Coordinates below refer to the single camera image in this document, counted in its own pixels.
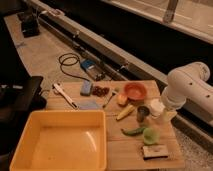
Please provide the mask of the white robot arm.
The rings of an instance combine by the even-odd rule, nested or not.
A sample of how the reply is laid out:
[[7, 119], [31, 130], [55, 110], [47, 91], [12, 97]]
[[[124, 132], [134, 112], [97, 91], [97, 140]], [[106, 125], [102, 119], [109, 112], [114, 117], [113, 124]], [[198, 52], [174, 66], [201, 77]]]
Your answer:
[[207, 83], [210, 69], [203, 62], [193, 62], [171, 70], [161, 94], [167, 109], [180, 109], [189, 99], [213, 116], [213, 87]]

